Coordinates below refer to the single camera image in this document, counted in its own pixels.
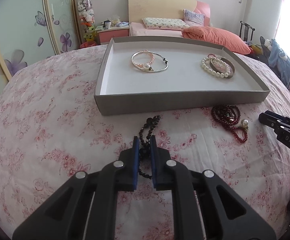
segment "pink floral pattern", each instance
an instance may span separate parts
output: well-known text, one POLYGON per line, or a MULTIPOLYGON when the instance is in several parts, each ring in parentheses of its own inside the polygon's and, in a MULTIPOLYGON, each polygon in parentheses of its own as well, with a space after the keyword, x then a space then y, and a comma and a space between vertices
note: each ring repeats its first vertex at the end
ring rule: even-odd
MULTIPOLYGON (((189 169, 214 170, 277 232, 287 227, 290 150, 258 122, 265 110, 290 115, 290 93, 263 63, 240 56, 269 86, 266 100, 239 105, 250 122, 239 144, 213 121, 211 108, 102 116, 94 100, 106 46, 50 57, 16 73, 0 96, 0 226, 15 228, 77 171, 116 160, 148 117, 161 115, 157 145, 189 169)), ((150 173, 150 162, 141 164, 150 173)), ((116 239, 173 239, 172 197, 139 177, 118 195, 116 239)))

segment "brown leather bracelet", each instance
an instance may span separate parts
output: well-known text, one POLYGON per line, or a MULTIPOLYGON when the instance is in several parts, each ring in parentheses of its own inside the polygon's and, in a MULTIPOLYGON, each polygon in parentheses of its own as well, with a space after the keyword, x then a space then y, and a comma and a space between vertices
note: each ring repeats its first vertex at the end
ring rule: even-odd
MULTIPOLYGON (((224 57, 221 58, 220 60, 222 60, 222 61, 224 61, 225 63, 227 63, 227 64, 231 67, 231 69, 232 69, 232 71, 230 72, 230 75, 228 75, 228 77, 224 77, 224 78, 232 78, 232 77, 234 76, 234 74, 235 74, 235 67, 234 67, 234 65, 232 64, 232 62, 230 62, 228 59, 225 59, 224 57)), ((213 65, 212 61, 210 61, 209 65, 211 66, 211 69, 214 70, 215 72, 220 72, 220 71, 219 71, 219 70, 218 70, 218 69, 213 65)))

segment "black bead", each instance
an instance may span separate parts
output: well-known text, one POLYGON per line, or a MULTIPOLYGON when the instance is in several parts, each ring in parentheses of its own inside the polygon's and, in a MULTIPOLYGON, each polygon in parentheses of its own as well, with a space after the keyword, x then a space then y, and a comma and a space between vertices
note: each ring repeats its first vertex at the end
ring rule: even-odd
POLYGON ((147 123, 147 124, 150 125, 152 122, 153 122, 153 119, 152 119, 151 117, 150 117, 150 118, 147 118, 147 120, 146 120, 146 123, 147 123))

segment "bracelet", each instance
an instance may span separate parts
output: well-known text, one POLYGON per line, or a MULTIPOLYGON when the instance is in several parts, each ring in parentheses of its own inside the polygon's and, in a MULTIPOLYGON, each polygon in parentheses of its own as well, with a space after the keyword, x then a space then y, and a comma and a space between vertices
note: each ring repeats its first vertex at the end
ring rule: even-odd
POLYGON ((166 69, 168 68, 168 61, 167 61, 166 58, 162 57, 161 55, 159 55, 159 54, 157 54, 157 53, 155 53, 155 52, 151 52, 151 51, 149 51, 149 50, 142 50, 142 51, 136 52, 136 53, 131 57, 131 62, 132 62, 132 64, 133 64, 133 65, 134 65, 138 70, 143 71, 143 72, 148 72, 148 73, 157 73, 157 72, 160 72, 160 71, 164 71, 164 70, 166 70, 166 69), (135 63, 135 62, 134 62, 134 57, 135 57, 136 55, 138 55, 138 54, 141 54, 141 53, 149 53, 149 54, 152 54, 152 55, 153 55, 153 56, 152 56, 152 60, 151 60, 150 62, 148 62, 148 63, 144 63, 144 64, 137 64, 137 63, 135 63), (165 68, 163 68, 163 69, 159 69, 159 70, 154 70, 154 69, 151 67, 151 64, 154 62, 154 60, 153 60, 154 54, 157 55, 157 56, 160 56, 160 57, 163 59, 165 65, 166 65, 165 68))
MULTIPOLYGON (((227 77, 224 76, 224 78, 232 78, 235 74, 235 67, 234 65, 232 64, 232 62, 230 62, 228 59, 225 59, 224 57, 221 58, 220 60, 222 60, 223 62, 227 63, 227 65, 229 65, 229 67, 231 67, 232 71, 230 71, 229 75, 227 77)), ((214 70, 215 72, 219 71, 212 63, 212 61, 210 61, 209 63, 210 67, 212 70, 214 70)))
POLYGON ((221 58, 220 56, 216 56, 214 54, 208 54, 208 56, 206 58, 204 58, 201 61, 201 67, 207 71, 209 74, 211 74, 212 76, 215 77, 219 77, 219 78, 231 78, 233 77, 234 73, 231 73, 231 71, 229 70, 229 64, 227 63, 228 60, 226 60, 227 62, 222 60, 223 58, 221 58), (210 61, 210 67, 206 64, 207 61, 210 61), (213 62, 216 61, 216 63, 223 65, 225 67, 225 72, 221 72, 220 70, 218 70, 213 62))
POLYGON ((150 51, 147 50, 147 49, 144 50, 144 51, 147 52, 149 55, 151 55, 152 56, 152 59, 149 62, 144 63, 144 64, 137 64, 137 63, 135 63, 138 67, 143 67, 143 65, 146 65, 146 64, 151 65, 154 62, 154 60, 155 60, 155 57, 154 57, 154 54, 153 53, 150 53, 150 51))

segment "silver bangle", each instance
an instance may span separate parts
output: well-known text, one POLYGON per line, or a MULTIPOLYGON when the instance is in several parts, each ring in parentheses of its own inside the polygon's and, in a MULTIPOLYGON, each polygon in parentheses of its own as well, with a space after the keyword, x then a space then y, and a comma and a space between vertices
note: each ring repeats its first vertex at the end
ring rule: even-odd
POLYGON ((157 72, 160 72, 160 71, 164 71, 164 70, 167 70, 168 68, 168 61, 166 58, 162 57, 161 55, 155 53, 155 52, 151 52, 151 51, 148 51, 148 50, 142 50, 142 51, 139 51, 139 52, 136 52, 132 57, 131 57, 131 62, 132 64, 134 65, 135 68, 137 68, 138 70, 140 71, 143 71, 143 72, 147 72, 147 73, 157 73, 157 72), (166 67, 163 68, 163 69, 159 69, 159 70, 154 70, 149 63, 145 63, 145 64, 141 64, 141 67, 139 66, 140 64, 137 64, 134 62, 134 57, 138 54, 141 54, 141 53, 149 53, 149 54, 155 54, 157 56, 160 56, 162 59, 163 59, 163 62, 166 64, 166 67))

